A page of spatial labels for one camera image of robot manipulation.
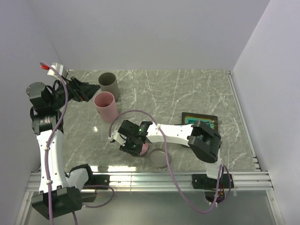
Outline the metal serving tongs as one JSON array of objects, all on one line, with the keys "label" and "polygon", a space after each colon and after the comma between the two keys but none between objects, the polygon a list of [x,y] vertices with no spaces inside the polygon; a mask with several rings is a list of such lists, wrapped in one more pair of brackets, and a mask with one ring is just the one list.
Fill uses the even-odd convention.
[{"label": "metal serving tongs", "polygon": [[205,119],[200,119],[200,121],[206,123],[206,124],[213,124],[213,125],[219,125],[222,123],[221,120],[205,120]]}]

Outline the pink round lid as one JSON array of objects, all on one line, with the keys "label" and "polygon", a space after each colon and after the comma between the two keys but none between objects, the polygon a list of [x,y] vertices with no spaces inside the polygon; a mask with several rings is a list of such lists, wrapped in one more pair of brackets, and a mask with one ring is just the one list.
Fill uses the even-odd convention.
[{"label": "pink round lid", "polygon": [[140,156],[144,155],[147,152],[148,148],[149,148],[149,144],[148,143],[144,143],[142,145],[142,150],[140,152]]}]

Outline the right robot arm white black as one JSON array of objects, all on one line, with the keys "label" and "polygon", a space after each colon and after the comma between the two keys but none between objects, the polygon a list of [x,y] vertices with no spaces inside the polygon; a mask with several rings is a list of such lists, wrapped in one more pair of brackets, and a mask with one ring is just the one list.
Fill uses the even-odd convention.
[{"label": "right robot arm white black", "polygon": [[146,143],[167,142],[187,146],[204,162],[207,183],[214,188],[223,183],[223,175],[219,172],[222,164],[219,154],[221,135],[201,120],[187,125],[164,125],[151,121],[137,125],[125,120],[118,130],[112,132],[111,142],[120,144],[120,150],[133,157],[142,155]]}]

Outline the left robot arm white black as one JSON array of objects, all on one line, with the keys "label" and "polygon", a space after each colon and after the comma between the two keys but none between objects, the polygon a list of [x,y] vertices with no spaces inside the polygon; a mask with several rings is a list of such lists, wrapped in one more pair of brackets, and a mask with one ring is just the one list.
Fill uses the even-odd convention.
[{"label": "left robot arm white black", "polygon": [[82,208],[82,188],[90,188],[95,177],[88,164],[65,173],[63,162],[63,116],[70,100],[88,102],[100,89],[99,85],[81,82],[75,77],[53,86],[34,82],[26,89],[32,103],[30,117],[41,159],[41,181],[38,195],[31,199],[32,207],[46,219],[74,213]]}]

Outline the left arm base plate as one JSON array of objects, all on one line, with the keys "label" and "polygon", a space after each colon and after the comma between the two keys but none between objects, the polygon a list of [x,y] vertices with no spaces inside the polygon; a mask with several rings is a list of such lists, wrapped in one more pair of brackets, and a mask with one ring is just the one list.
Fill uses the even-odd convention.
[{"label": "left arm base plate", "polygon": [[96,189],[107,190],[110,183],[110,175],[108,174],[94,174],[91,185],[96,185]]}]

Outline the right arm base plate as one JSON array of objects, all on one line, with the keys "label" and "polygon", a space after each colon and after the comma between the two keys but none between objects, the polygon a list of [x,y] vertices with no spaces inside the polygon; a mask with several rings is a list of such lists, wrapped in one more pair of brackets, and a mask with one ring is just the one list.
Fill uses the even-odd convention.
[{"label": "right arm base plate", "polygon": [[[222,174],[219,180],[219,188],[228,189],[229,182],[231,182],[231,187],[234,187],[232,175]],[[217,180],[209,178],[206,174],[192,174],[192,187],[193,189],[202,190],[216,190]]]}]

